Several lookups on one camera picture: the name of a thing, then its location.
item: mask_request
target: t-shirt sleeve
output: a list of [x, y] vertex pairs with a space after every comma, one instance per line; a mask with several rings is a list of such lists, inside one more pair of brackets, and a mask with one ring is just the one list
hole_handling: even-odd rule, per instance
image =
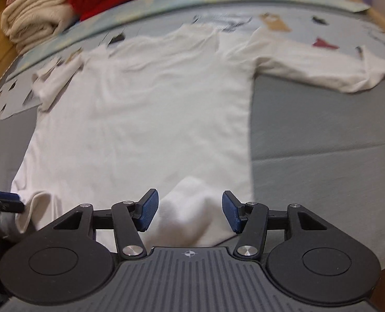
[[365, 47], [359, 58], [335, 50], [275, 36], [259, 28], [247, 43], [241, 43], [230, 58], [268, 74], [316, 86], [354, 93], [373, 88], [385, 78], [385, 60]]
[[59, 92], [83, 65], [81, 54], [69, 63], [59, 65], [58, 58], [54, 58], [32, 76], [32, 91], [41, 101], [39, 109], [46, 111], [50, 108]]

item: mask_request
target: logo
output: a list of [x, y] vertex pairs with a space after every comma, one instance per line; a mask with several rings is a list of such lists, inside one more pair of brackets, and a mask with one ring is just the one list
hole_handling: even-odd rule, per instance
[[196, 255], [196, 253], [192, 250], [188, 250], [187, 252], [184, 252], [183, 255], [186, 255], [188, 258], [191, 258]]

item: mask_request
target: gray mattress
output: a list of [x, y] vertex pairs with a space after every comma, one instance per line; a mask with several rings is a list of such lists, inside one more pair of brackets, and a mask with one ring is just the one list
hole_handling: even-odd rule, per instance
[[[10, 189], [35, 124], [35, 108], [0, 121], [0, 190]], [[385, 81], [347, 95], [258, 77], [251, 156], [259, 202], [305, 205], [371, 247], [385, 267]], [[272, 233], [267, 248], [280, 240]]]

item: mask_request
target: beige folded towel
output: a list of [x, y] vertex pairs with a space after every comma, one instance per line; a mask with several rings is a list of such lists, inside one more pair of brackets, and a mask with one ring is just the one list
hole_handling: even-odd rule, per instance
[[71, 5], [60, 4], [39, 8], [18, 18], [10, 30], [10, 40], [16, 43], [19, 54], [63, 32], [77, 16]]
[[56, 6], [66, 2], [66, 0], [15, 0], [6, 7], [2, 13], [0, 26], [3, 33], [10, 36], [16, 20], [27, 13], [33, 13], [35, 10]]

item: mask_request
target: bed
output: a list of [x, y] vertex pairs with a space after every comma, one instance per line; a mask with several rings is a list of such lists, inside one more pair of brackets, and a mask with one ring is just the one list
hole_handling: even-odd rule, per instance
[[[31, 75], [53, 56], [66, 59], [121, 33], [125, 38], [163, 35], [184, 23], [251, 33], [263, 26], [261, 16], [270, 13], [281, 17], [291, 29], [286, 36], [294, 40], [312, 44], [326, 39], [352, 56], [365, 44], [385, 58], [385, 33], [368, 16], [355, 13], [361, 10], [362, 4], [337, 6], [324, 0], [209, 0], [130, 17], [124, 13], [124, 18], [116, 16], [121, 11], [107, 11], [100, 17], [112, 19], [108, 25], [92, 20], [100, 27], [83, 36], [81, 28], [69, 30], [58, 41], [18, 58], [0, 80], [0, 104], [6, 104], [0, 114], [0, 190], [10, 190], [35, 128], [39, 100], [30, 91]], [[370, 91], [346, 95], [259, 76], [250, 126], [257, 201], [272, 210], [289, 203], [306, 206], [370, 247], [385, 268], [385, 81]], [[19, 237], [9, 214], [0, 216], [0, 230]], [[282, 238], [282, 233], [270, 233], [266, 250]], [[234, 244], [234, 238], [223, 243]]]

